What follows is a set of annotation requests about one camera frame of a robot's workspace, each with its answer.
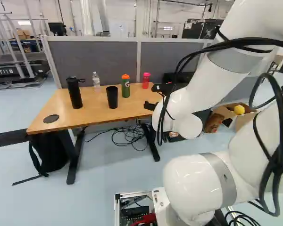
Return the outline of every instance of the cubicle divider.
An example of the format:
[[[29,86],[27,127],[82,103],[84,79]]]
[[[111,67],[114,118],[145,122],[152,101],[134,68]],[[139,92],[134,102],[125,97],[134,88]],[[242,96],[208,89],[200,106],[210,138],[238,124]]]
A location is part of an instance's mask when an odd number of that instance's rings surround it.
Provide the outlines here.
[[[144,72],[150,72],[150,81],[158,83],[164,73],[174,72],[185,55],[212,42],[201,39],[94,36],[43,36],[42,41],[58,88],[67,88],[66,78],[69,76],[85,78],[86,82],[80,85],[92,86],[94,71],[99,74],[101,85],[121,83],[124,73],[130,75],[131,83],[142,82]],[[193,59],[184,72],[195,71],[202,57]],[[246,77],[220,103],[247,100],[256,79]]]

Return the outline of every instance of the black tumbler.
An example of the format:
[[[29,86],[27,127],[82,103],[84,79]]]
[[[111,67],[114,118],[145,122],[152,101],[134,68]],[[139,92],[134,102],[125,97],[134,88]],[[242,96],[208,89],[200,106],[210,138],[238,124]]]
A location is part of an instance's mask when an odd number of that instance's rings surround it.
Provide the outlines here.
[[[117,108],[117,87],[116,86],[108,86],[106,88],[108,105],[109,108],[115,109]]]
[[[72,77],[68,77],[66,81],[68,84],[68,91],[69,91],[72,107],[74,109],[79,109],[83,107],[79,82],[84,82],[85,79],[77,79],[75,76],[72,76]]]

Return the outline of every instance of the desk leg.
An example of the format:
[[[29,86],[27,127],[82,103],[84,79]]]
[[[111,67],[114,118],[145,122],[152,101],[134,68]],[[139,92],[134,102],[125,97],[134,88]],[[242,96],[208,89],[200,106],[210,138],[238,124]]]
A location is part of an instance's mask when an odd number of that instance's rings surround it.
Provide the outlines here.
[[[152,152],[154,161],[160,161],[160,156],[158,154],[157,148],[155,146],[154,140],[155,140],[155,130],[152,126],[150,126],[150,129],[147,127],[146,124],[141,124],[141,128],[145,133],[146,139],[148,141],[148,144],[150,146],[150,150]]]
[[[68,170],[68,176],[67,176],[66,183],[68,185],[72,185],[75,183],[75,175],[76,175],[76,170],[77,170],[77,166],[78,166],[78,162],[80,158],[82,144],[84,141],[83,138],[84,138],[85,131],[82,130],[78,134],[76,142],[75,142],[75,146],[72,143],[68,130],[59,131],[58,134],[70,158],[70,164],[69,164],[69,170]]]

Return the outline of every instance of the tennis ball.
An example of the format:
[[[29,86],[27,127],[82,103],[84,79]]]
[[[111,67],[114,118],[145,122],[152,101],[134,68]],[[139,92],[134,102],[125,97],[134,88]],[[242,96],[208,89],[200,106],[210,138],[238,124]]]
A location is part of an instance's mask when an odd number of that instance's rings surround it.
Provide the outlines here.
[[[237,105],[237,106],[234,107],[234,112],[235,112],[235,114],[244,114],[245,108],[241,105]]]

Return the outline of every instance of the black cup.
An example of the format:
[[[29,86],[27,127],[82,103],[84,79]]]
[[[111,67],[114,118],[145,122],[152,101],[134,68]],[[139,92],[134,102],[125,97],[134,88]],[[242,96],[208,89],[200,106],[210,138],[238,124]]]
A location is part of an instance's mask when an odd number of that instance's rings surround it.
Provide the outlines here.
[[[117,87],[116,86],[108,86],[106,88],[106,92],[107,92],[109,108],[111,108],[111,109],[117,108],[117,94],[118,94]]]

